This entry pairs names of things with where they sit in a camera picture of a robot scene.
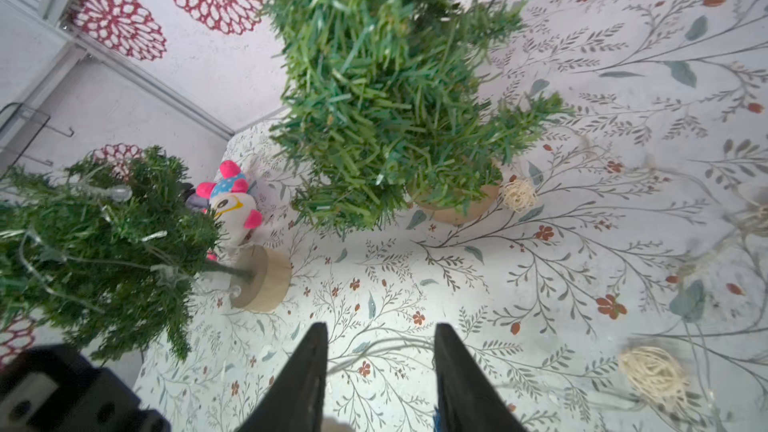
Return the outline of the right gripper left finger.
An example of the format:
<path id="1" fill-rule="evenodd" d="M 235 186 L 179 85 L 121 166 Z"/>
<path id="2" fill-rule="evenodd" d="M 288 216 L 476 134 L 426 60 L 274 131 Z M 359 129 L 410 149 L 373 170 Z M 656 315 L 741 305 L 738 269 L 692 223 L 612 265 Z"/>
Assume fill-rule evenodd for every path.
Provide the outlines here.
<path id="1" fill-rule="evenodd" d="M 269 391 L 237 431 L 320 432 L 327 353 L 327 326 L 313 323 Z"/>

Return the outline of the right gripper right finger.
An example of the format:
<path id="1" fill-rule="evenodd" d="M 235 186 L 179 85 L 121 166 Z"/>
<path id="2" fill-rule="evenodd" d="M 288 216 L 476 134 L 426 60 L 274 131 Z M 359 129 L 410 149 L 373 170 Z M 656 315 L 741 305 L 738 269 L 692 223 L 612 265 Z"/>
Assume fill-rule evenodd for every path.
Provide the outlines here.
<path id="1" fill-rule="evenodd" d="M 436 326 L 435 431 L 525 432 L 481 368 L 447 323 Z"/>

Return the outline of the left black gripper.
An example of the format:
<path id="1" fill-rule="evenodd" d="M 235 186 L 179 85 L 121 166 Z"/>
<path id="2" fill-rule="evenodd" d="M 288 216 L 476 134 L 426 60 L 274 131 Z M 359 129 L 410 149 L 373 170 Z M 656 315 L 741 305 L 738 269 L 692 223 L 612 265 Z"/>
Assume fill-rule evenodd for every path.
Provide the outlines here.
<path id="1" fill-rule="evenodd" d="M 64 345 L 34 347 L 1 371 L 3 431 L 169 431 L 116 374 Z"/>

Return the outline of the clear string light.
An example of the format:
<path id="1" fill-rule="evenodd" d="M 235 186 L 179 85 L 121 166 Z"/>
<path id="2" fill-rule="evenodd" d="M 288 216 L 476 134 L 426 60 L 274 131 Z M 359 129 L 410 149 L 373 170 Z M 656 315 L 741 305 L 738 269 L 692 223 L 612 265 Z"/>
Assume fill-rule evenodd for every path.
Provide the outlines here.
<path id="1" fill-rule="evenodd" d="M 264 245 L 293 266 L 271 313 L 231 305 L 225 277 L 193 302 L 189 358 L 155 343 L 114 371 L 177 431 L 232 431 L 309 326 L 329 329 L 325 413 L 357 431 L 428 431 L 432 337 L 452 325 L 533 431 L 767 427 L 767 136 L 750 129 L 649 142 L 550 135 L 510 171 L 537 204 L 462 226 L 419 209 L 339 239 L 293 223 L 296 179 L 265 130 L 227 154 L 256 165 L 278 217 Z M 646 401 L 622 352 L 662 348 L 688 404 Z"/>

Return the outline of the green christmas tree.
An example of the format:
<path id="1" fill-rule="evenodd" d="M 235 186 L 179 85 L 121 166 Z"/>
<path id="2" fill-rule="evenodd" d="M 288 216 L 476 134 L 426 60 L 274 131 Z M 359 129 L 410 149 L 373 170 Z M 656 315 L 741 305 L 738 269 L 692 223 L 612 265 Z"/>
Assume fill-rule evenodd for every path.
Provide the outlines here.
<path id="1" fill-rule="evenodd" d="M 185 203 L 187 166 L 152 146 L 117 168 L 87 156 L 59 173 L 21 166 L 1 180 L 1 322 L 33 316 L 95 360 L 165 337 L 185 360 L 197 278 L 240 290 L 264 273 L 228 254 L 224 224 Z"/>
<path id="2" fill-rule="evenodd" d="M 547 124 L 556 93 L 483 100 L 479 68 L 521 30 L 506 0 L 267 0 L 283 41 L 286 118 L 272 129 L 303 170 L 301 222 L 347 233 L 410 201 L 466 210 Z"/>

